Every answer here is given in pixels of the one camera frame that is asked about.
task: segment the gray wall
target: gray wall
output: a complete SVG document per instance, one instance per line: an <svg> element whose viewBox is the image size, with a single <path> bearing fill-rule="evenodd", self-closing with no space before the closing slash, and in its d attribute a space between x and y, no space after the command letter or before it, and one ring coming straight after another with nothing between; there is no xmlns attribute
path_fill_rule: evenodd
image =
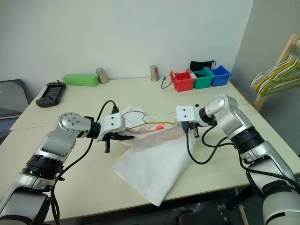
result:
<svg viewBox="0 0 300 225"><path fill-rule="evenodd" d="M300 0L254 0L231 81L253 103L257 93L249 84L261 71L272 67L288 38L300 32ZM260 114L288 145L300 154L300 89L268 96Z"/></svg>
<svg viewBox="0 0 300 225"><path fill-rule="evenodd" d="M3 11L3 2L4 0L0 0L0 52L1 52L1 49L2 49L2 45L1 45L1 40L2 40L2 23L3 23L3 20L2 20L2 11ZM2 80L2 73L1 73L1 54L0 54L0 80Z"/></svg>

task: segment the laptop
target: laptop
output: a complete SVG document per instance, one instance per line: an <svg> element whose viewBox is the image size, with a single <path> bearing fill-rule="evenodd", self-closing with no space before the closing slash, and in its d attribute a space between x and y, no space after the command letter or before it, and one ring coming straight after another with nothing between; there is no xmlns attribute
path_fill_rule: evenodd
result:
<svg viewBox="0 0 300 225"><path fill-rule="evenodd" d="M22 81L0 81L0 143L29 105Z"/></svg>

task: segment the blue bin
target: blue bin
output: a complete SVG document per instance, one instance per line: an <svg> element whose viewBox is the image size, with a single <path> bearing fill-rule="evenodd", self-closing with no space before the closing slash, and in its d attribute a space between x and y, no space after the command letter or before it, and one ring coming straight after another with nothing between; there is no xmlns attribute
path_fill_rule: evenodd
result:
<svg viewBox="0 0 300 225"><path fill-rule="evenodd" d="M226 85L231 73L225 69L222 65L217 69L212 69L212 73L215 75L215 78L212 81L212 86L221 86Z"/></svg>

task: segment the green bin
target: green bin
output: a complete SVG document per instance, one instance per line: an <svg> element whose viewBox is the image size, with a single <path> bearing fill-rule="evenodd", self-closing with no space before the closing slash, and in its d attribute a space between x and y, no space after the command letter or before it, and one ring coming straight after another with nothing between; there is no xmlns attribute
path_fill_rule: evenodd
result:
<svg viewBox="0 0 300 225"><path fill-rule="evenodd" d="M212 80L215 78L215 75L207 67L199 71L194 71L193 73L197 77L194 84L195 89L209 88Z"/></svg>

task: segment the black pouch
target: black pouch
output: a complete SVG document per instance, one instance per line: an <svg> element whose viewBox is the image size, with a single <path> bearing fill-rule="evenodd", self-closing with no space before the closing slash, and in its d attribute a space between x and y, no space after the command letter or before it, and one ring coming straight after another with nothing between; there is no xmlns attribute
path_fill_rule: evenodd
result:
<svg viewBox="0 0 300 225"><path fill-rule="evenodd" d="M214 60L207 61L207 62L191 61L191 64L189 65L189 69L193 72L202 70L204 67L208 67L210 69L213 62L216 64L216 61Z"/></svg>

